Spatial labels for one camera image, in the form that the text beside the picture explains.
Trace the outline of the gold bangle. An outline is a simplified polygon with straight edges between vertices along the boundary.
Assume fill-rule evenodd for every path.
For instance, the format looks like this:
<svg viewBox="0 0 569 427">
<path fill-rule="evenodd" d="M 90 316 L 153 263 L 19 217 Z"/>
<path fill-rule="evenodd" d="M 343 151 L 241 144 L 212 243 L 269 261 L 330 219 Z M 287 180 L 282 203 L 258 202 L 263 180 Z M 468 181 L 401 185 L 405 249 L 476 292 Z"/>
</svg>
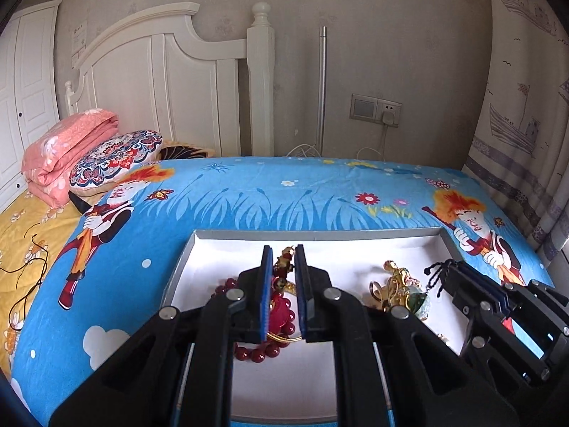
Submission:
<svg viewBox="0 0 569 427">
<path fill-rule="evenodd" d="M 290 296 L 296 296 L 296 287 L 294 283 L 291 283 L 288 280 L 285 281 L 275 281 L 273 283 L 273 290 L 271 292 L 271 297 L 274 293 L 279 293 L 289 299 Z M 276 336 L 268 331 L 267 337 L 275 342 L 279 342 L 282 344 L 290 344 L 301 339 L 301 336 Z"/>
</svg>

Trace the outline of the red flower hair clip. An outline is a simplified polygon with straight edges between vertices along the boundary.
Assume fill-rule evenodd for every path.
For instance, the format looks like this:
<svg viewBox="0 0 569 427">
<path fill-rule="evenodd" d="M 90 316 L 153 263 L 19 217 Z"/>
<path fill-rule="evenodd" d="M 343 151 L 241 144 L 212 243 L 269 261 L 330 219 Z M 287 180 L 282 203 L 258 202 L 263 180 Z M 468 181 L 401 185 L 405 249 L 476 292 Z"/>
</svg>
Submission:
<svg viewBox="0 0 569 427">
<path fill-rule="evenodd" d="M 276 336 L 292 336 L 295 332 L 294 312 L 291 302 L 279 293 L 274 293 L 270 301 L 269 327 L 270 333 Z"/>
</svg>

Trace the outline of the pale jade pendant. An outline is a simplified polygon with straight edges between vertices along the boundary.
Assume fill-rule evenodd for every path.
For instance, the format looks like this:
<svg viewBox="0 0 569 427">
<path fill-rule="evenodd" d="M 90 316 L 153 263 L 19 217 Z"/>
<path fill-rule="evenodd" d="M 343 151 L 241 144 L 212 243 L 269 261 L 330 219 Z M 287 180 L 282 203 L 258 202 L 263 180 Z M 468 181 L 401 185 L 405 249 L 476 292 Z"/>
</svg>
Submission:
<svg viewBox="0 0 569 427">
<path fill-rule="evenodd" d="M 415 317 L 425 321 L 430 312 L 430 298 L 425 292 L 412 292 L 406 299 L 406 307 Z"/>
</svg>

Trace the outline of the double ring flower brooch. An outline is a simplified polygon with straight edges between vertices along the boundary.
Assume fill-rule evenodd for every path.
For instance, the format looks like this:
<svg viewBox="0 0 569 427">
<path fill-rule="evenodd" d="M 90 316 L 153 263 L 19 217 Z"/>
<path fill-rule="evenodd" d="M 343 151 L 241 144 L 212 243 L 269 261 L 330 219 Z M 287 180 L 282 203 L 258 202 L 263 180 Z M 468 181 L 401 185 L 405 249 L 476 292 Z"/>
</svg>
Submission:
<svg viewBox="0 0 569 427">
<path fill-rule="evenodd" d="M 392 305 L 390 304 L 390 290 L 387 285 L 381 285 L 373 280 L 369 283 L 369 293 L 379 305 L 382 311 L 389 311 Z"/>
</svg>

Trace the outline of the grey white jewelry tray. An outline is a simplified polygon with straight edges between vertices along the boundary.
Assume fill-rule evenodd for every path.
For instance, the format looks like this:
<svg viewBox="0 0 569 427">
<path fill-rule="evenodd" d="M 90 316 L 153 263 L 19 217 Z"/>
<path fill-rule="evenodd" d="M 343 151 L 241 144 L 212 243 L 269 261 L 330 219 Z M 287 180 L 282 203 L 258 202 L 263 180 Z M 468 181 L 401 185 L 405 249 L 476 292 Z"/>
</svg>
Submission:
<svg viewBox="0 0 569 427">
<path fill-rule="evenodd" d="M 260 266 L 264 248 L 300 249 L 288 278 L 298 283 L 315 314 L 315 297 L 328 287 L 373 306 L 369 285 L 385 284 L 386 261 L 425 284 L 426 267 L 463 254 L 441 228 L 370 231 L 197 230 L 165 288 L 162 303 L 181 311 L 204 306 L 229 278 Z M 336 419 L 332 343 L 292 343 L 275 359 L 233 365 L 232 419 L 258 425 L 318 424 Z"/>
</svg>

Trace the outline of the ship print curtain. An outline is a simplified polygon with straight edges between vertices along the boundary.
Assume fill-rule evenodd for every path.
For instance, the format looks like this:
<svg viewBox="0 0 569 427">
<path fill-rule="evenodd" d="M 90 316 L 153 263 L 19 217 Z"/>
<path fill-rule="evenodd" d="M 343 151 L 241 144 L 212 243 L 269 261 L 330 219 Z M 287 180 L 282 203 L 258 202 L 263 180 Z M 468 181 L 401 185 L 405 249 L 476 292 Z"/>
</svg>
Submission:
<svg viewBox="0 0 569 427">
<path fill-rule="evenodd" d="M 465 171 L 546 264 L 568 242 L 568 34 L 546 0 L 491 0 L 486 93 Z"/>
</svg>

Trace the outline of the blue cartoon tablecloth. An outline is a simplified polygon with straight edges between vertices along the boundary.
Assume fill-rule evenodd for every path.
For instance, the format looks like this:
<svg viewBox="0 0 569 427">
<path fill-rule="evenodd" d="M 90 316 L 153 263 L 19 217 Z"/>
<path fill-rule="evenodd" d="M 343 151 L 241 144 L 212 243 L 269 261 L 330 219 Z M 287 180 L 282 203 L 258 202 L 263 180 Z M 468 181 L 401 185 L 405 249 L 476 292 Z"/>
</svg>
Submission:
<svg viewBox="0 0 569 427">
<path fill-rule="evenodd" d="M 526 238 L 480 185 L 453 169 L 318 158 L 168 160 L 89 204 L 23 325 L 12 386 L 39 422 L 91 373 L 89 326 L 132 331 L 157 310 L 196 230 L 334 231 L 445 227 L 473 242 L 466 260 L 495 280 L 548 281 Z"/>
</svg>

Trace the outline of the patterned pillow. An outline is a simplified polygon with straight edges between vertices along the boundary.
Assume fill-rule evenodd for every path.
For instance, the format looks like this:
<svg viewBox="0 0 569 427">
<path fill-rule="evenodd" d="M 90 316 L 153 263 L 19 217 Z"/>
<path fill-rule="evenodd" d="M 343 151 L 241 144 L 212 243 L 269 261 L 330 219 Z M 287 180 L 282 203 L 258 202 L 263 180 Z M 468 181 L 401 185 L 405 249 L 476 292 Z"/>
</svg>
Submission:
<svg viewBox="0 0 569 427">
<path fill-rule="evenodd" d="M 75 164 L 69 174 L 69 190 L 79 197 L 105 193 L 129 171 L 153 162 L 163 144 L 163 137 L 149 129 L 114 136 Z"/>
</svg>

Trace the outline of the white bed headboard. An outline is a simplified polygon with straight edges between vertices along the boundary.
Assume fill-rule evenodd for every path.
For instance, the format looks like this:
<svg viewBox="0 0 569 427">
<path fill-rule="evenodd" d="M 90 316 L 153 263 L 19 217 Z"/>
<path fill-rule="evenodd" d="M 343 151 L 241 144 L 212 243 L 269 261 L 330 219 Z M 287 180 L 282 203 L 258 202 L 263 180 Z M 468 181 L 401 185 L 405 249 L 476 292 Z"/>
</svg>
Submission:
<svg viewBox="0 0 569 427">
<path fill-rule="evenodd" d="M 65 84 L 70 114 L 102 108 L 122 133 L 153 129 L 221 156 L 272 157 L 275 30 L 266 2 L 253 5 L 243 39 L 207 42 L 194 2 L 160 5 L 114 23 L 82 52 Z"/>
</svg>

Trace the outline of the yellow floral bedsheet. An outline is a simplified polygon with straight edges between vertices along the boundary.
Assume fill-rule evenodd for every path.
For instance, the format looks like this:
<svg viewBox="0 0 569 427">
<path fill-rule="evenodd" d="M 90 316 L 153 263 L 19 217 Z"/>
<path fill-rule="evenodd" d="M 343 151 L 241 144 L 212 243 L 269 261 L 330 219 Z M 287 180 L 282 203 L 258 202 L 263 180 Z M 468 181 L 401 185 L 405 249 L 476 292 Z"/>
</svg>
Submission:
<svg viewBox="0 0 569 427">
<path fill-rule="evenodd" d="M 28 191 L 1 213 L 1 370 L 6 377 L 31 304 L 79 219 L 72 204 L 52 208 Z"/>
</svg>

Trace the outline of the metal pole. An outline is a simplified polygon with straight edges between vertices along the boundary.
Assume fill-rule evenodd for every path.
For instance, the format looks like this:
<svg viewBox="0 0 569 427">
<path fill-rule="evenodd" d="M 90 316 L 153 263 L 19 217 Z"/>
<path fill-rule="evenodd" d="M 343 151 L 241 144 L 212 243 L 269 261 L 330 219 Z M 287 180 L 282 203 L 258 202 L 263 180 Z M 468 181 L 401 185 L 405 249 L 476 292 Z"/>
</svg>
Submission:
<svg viewBox="0 0 569 427">
<path fill-rule="evenodd" d="M 326 82 L 327 82 L 327 29 L 319 27 L 319 67 L 318 67 L 318 102 L 317 102 L 317 152 L 322 154 L 324 143 Z"/>
</svg>

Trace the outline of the folded pink quilt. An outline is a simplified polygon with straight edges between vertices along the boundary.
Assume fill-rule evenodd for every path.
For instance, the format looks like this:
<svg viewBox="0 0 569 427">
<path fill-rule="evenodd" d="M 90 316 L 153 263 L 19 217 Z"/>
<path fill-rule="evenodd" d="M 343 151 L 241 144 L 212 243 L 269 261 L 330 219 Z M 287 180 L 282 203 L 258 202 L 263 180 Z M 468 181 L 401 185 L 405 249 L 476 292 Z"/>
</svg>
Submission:
<svg viewBox="0 0 569 427">
<path fill-rule="evenodd" d="M 64 118 L 30 144 L 21 172 L 28 191 L 51 208 L 69 201 L 69 175 L 75 164 L 119 130 L 119 118 L 105 109 L 90 109 Z"/>
</svg>

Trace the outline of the white wardrobe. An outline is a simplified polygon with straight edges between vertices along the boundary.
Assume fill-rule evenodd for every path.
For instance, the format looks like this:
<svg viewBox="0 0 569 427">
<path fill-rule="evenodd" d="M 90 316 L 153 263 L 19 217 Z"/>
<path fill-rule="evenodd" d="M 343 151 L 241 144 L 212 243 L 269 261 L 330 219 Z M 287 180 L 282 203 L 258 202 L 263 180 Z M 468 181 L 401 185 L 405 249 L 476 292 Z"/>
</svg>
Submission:
<svg viewBox="0 0 569 427">
<path fill-rule="evenodd" d="M 59 120 L 54 38 L 59 0 L 15 12 L 1 35 L 1 208 L 25 189 L 24 151 Z"/>
</svg>

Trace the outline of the wall switch and socket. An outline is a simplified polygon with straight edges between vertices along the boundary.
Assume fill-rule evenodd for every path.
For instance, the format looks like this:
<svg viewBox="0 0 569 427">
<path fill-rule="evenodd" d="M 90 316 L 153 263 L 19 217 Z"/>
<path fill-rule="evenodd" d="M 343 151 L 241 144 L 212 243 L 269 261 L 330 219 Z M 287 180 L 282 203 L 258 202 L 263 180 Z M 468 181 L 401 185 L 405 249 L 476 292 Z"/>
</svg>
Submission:
<svg viewBox="0 0 569 427">
<path fill-rule="evenodd" d="M 352 95 L 349 118 L 387 127 L 399 127 L 402 104 L 367 95 Z"/>
</svg>

